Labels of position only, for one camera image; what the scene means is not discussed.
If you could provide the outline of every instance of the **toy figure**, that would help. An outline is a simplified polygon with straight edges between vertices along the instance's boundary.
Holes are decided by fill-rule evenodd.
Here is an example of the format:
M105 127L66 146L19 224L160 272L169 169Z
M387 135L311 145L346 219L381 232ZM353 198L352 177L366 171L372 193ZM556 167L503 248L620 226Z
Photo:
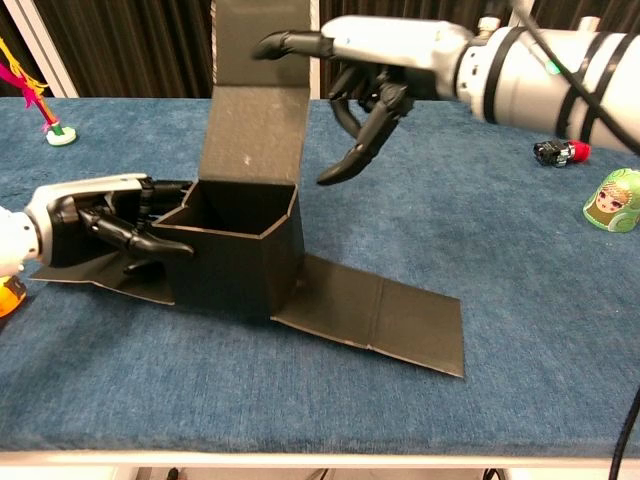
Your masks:
M76 131L70 127L61 127L58 118L51 112L42 97L42 92L47 88L47 85L34 80L26 74L18 61L11 55L2 37L0 37L0 50L9 61L9 68L0 64L0 78L22 90L22 95L27 101L26 108L29 108L32 104L38 107L45 119L43 130L47 132L47 142L55 147L74 142Z
M609 174L583 208L596 227L629 232L640 220L640 171L621 168Z

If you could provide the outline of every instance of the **robotic hand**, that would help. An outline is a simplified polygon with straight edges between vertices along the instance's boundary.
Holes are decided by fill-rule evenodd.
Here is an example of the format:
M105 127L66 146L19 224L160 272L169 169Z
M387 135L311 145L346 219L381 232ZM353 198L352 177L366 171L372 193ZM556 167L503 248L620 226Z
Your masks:
M459 100L487 122L627 150L628 142L623 144L597 120L604 120L601 110L606 108L604 113L624 125L638 145L637 36L538 31L562 64L593 92L600 104L594 109L559 74L529 31L496 30L497 26L474 37L442 21L344 16L327 22L319 32L272 33L255 46L253 57L277 60L294 53L345 65L329 99L336 120L356 142L342 161L320 175L320 185L360 173L414 100ZM370 114L363 125L349 111L353 96Z
M77 265L122 250L135 274L167 258L189 258L189 245L146 231L150 217L176 208L190 182L117 175L39 187L24 212L0 207L0 276L38 259L51 267Z

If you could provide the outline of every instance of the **blue table surface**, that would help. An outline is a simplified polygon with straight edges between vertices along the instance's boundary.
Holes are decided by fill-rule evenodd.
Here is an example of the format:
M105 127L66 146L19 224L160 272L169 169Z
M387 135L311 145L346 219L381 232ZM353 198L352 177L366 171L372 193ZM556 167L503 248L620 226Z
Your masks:
M209 100L50 104L74 145L48 146L37 110L0 99L0 205L73 179L197 175ZM352 140L312 103L307 251L460 298L464 379L268 319L25 280L0 334L0 450L610 456L640 378L640 230L600 231L582 205L638 161L595 149L546 168L531 152L546 138L418 103L361 176L323 188Z

